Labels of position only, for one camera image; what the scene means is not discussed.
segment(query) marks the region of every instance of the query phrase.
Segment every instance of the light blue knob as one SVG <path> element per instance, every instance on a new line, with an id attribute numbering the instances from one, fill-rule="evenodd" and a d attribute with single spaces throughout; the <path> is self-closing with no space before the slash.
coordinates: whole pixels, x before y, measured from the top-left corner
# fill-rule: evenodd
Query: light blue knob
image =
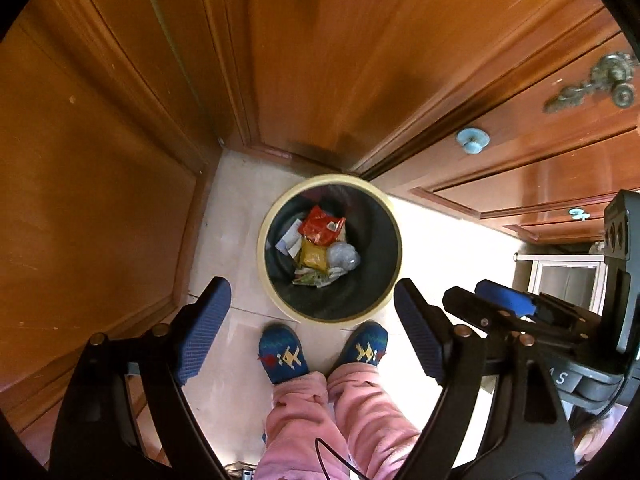
<path id="1" fill-rule="evenodd" d="M 477 155 L 489 144 L 489 135 L 479 128 L 463 128 L 456 135 L 456 140 L 465 153 Z"/>
<path id="2" fill-rule="evenodd" d="M 569 209 L 569 214 L 571 215 L 571 218 L 573 218 L 574 220 L 586 220 L 591 216 L 589 213 L 585 213 L 584 209 L 581 209 L 579 207 L 574 207 L 573 209 Z"/>

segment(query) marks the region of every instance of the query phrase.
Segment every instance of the yellow package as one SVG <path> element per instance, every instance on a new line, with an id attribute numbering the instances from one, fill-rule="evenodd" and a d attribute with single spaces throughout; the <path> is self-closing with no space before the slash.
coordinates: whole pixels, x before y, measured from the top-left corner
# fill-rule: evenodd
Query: yellow package
<path id="1" fill-rule="evenodd" d="M 300 249 L 300 265 L 326 274 L 329 270 L 326 262 L 326 247 L 317 246 L 303 237 L 302 248 Z"/>

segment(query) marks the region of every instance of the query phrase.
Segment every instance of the cabinet drawer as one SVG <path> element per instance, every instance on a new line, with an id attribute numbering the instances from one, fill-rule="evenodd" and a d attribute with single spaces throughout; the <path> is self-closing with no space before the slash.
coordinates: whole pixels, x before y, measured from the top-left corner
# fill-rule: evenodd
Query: cabinet drawer
<path id="1" fill-rule="evenodd" d="M 636 126 L 639 105 L 618 108 L 605 92 L 587 96 L 583 104 L 575 108 L 551 114 L 543 111 L 545 103 L 564 86 L 587 80 L 591 68 L 603 56 L 618 51 L 632 51 L 622 34 L 473 121 L 471 125 L 486 131 L 491 139 L 481 153 L 467 155 L 454 135 L 424 150 L 421 162 L 428 171 L 420 180 L 420 186 L 427 191 L 447 189 L 585 146 Z"/>
<path id="2" fill-rule="evenodd" d="M 637 130 L 515 170 L 454 186 L 436 194 L 487 216 L 508 216 L 527 208 L 580 200 L 640 187 Z"/>
<path id="3" fill-rule="evenodd" d="M 576 201 L 573 203 L 567 203 L 563 207 L 550 210 L 534 210 L 534 211 L 521 211 L 518 214 L 509 214 L 505 216 L 505 213 L 500 216 L 494 217 L 494 215 L 482 216 L 482 223 L 489 227 L 496 227 L 507 224 L 517 224 L 521 226 L 532 226 L 537 224 L 558 224 L 562 222 L 576 222 L 569 211 L 574 208 L 580 208 L 585 213 L 589 214 L 589 219 L 604 218 L 604 209 L 609 202 L 613 200 L 614 195 L 607 195 L 603 197 L 603 202 L 600 203 L 583 203 Z"/>
<path id="4" fill-rule="evenodd" d="M 543 244 L 569 244 L 604 240 L 604 220 L 589 218 L 584 221 L 539 224 L 533 226 L 505 225 L 520 238 Z"/>

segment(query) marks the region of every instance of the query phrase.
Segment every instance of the person's leg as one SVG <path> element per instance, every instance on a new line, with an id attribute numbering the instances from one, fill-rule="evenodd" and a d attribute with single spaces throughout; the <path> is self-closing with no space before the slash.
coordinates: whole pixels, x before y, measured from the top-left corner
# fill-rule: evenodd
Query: person's leg
<path id="1" fill-rule="evenodd" d="M 420 435 L 380 385 L 377 365 L 387 339 L 377 323 L 361 325 L 328 378 L 338 428 L 354 462 L 370 480 L 393 478 Z"/>
<path id="2" fill-rule="evenodd" d="M 324 479 L 316 455 L 316 437 L 347 458 L 344 437 L 327 407 L 326 379 L 309 373 L 302 347 L 287 326 L 268 327 L 258 355 L 273 387 L 273 409 L 267 416 L 267 451 L 258 463 L 255 480 Z M 322 462 L 332 480 L 348 480 L 347 468 L 320 446 Z"/>

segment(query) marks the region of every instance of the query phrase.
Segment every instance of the red wrapper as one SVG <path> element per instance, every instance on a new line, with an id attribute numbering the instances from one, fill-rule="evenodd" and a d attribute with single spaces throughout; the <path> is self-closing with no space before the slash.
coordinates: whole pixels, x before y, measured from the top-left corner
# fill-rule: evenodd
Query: red wrapper
<path id="1" fill-rule="evenodd" d="M 343 225 L 344 218 L 329 216 L 315 205 L 298 228 L 298 232 L 315 245 L 327 247 L 335 242 Z"/>

